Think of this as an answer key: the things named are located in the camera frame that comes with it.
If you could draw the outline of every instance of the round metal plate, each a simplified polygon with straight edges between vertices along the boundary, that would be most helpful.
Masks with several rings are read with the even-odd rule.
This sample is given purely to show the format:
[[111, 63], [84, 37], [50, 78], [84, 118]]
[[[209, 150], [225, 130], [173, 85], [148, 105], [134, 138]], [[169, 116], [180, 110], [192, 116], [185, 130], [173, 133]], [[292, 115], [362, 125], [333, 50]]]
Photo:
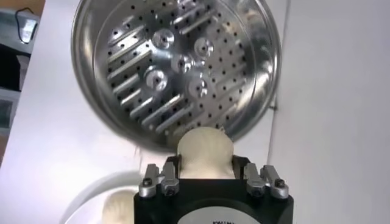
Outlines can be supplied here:
[[154, 150], [174, 151], [200, 126], [238, 139], [267, 110], [280, 72], [263, 1], [84, 0], [72, 45], [98, 115]]

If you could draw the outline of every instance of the black cable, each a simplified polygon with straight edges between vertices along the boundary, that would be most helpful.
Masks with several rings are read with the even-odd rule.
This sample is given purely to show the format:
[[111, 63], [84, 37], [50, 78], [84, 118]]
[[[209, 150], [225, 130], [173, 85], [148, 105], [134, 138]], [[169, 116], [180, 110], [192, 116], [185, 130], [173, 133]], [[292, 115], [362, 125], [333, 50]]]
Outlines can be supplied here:
[[22, 11], [25, 11], [25, 10], [28, 10], [28, 11], [30, 11], [32, 14], [34, 14], [34, 12], [33, 12], [30, 8], [28, 8], [28, 7], [23, 8], [23, 9], [19, 9], [19, 10], [17, 10], [17, 11], [15, 12], [15, 20], [16, 20], [16, 28], [18, 29], [18, 36], [19, 36], [20, 41], [22, 41], [22, 43], [24, 43], [24, 44], [29, 44], [29, 42], [24, 42], [24, 41], [22, 40], [22, 37], [21, 37], [21, 35], [20, 35], [20, 24], [19, 24], [19, 19], [18, 19], [18, 14], [19, 14], [19, 12], [22, 12]]

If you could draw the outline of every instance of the white surface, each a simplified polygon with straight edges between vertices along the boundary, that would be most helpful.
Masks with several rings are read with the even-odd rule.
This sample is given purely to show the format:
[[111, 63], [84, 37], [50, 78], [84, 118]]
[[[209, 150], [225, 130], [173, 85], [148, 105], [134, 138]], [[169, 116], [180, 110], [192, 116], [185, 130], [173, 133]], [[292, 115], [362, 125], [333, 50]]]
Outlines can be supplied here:
[[[78, 3], [46, 0], [0, 170], [0, 223], [58, 223], [88, 186], [140, 166], [135, 145], [97, 118], [74, 78], [70, 36]], [[269, 5], [282, 33], [286, 1]], [[272, 118], [268, 112], [237, 143], [236, 154], [264, 164]]]
[[389, 9], [291, 2], [270, 163], [294, 223], [390, 223]]

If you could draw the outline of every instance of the hex bolt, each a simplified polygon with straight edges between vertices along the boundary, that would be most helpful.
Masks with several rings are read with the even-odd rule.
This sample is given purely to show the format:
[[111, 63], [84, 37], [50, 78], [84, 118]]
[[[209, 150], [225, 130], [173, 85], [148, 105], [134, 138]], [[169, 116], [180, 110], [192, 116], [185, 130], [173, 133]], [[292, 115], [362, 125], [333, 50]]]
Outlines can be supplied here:
[[275, 180], [275, 187], [278, 187], [278, 188], [284, 188], [286, 186], [286, 183], [284, 180], [278, 178]]
[[254, 189], [252, 191], [252, 196], [255, 197], [255, 198], [260, 198], [261, 196], [263, 196], [263, 192], [259, 189]]
[[165, 195], [168, 197], [171, 197], [171, 196], [175, 195], [175, 190], [168, 188], [165, 192]]
[[145, 187], [148, 187], [148, 186], [152, 185], [152, 183], [153, 183], [153, 181], [149, 177], [144, 178], [144, 180], [142, 181], [142, 185], [145, 186]]

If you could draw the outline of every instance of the metal bracket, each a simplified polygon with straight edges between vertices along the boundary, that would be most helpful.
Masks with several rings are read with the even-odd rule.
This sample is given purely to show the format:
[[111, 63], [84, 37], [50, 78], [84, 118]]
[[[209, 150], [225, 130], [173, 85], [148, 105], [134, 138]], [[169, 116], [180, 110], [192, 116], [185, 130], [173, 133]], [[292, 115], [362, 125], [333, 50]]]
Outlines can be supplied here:
[[156, 195], [157, 176], [159, 174], [156, 164], [149, 164], [146, 168], [145, 177], [138, 186], [140, 190], [140, 197], [151, 198]]
[[161, 181], [161, 192], [165, 196], [173, 196], [179, 192], [179, 180], [175, 176], [175, 167], [167, 162], [163, 167], [164, 180]]
[[266, 183], [262, 180], [257, 172], [256, 164], [248, 163], [244, 167], [244, 179], [246, 181], [246, 191], [253, 197], [264, 195]]
[[263, 166], [260, 170], [260, 177], [269, 183], [273, 197], [278, 199], [288, 198], [288, 185], [279, 177], [274, 166]]

